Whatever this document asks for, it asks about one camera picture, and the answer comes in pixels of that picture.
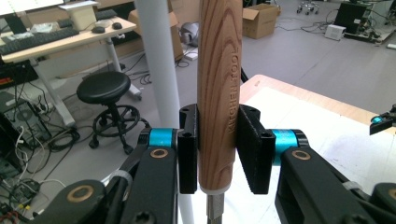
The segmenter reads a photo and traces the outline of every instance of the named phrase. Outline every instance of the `monitor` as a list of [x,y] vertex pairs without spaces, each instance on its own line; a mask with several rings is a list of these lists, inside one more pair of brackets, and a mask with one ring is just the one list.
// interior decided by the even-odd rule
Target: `monitor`
[[17,12],[52,7],[63,4],[64,0],[0,0],[0,18],[4,18],[14,34],[26,32]]

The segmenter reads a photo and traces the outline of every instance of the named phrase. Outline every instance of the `chair base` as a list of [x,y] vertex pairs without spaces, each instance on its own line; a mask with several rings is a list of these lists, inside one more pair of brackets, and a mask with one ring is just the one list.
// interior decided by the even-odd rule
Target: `chair base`
[[98,136],[119,137],[124,152],[129,155],[134,148],[126,143],[124,135],[141,120],[139,111],[131,105],[111,104],[107,106],[108,109],[93,121],[93,137],[89,143],[90,148],[99,147]]
[[305,15],[309,15],[311,12],[313,12],[315,14],[319,14],[319,5],[316,3],[313,3],[312,1],[302,2],[297,7],[297,13],[301,13],[304,8],[307,9],[307,11],[305,12]]

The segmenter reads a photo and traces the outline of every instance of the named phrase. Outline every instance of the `white pole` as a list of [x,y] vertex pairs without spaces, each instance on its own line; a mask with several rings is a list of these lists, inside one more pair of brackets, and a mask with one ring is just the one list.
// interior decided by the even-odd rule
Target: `white pole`
[[[135,0],[140,18],[148,69],[164,128],[178,128],[178,100],[175,57],[172,47],[168,5],[166,0]],[[183,223],[194,223],[190,195],[178,195]]]

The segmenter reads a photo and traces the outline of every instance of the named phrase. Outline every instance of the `caster wheel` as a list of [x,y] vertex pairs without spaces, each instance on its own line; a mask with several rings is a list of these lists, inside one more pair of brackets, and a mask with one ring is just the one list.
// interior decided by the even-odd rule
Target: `caster wheel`
[[133,147],[131,147],[131,146],[124,147],[125,154],[129,155],[129,154],[131,154],[132,151],[134,151]]
[[95,149],[97,147],[99,147],[99,141],[98,140],[91,140],[91,142],[89,143],[90,148]]
[[100,119],[99,120],[99,124],[100,124],[100,126],[105,126],[105,125],[107,125],[107,119]]

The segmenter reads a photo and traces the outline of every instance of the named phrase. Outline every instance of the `stool seat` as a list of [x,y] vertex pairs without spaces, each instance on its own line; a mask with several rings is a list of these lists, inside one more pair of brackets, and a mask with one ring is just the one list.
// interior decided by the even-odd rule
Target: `stool seat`
[[131,87],[131,80],[120,72],[104,72],[85,78],[77,88],[78,98],[87,104],[116,103]]

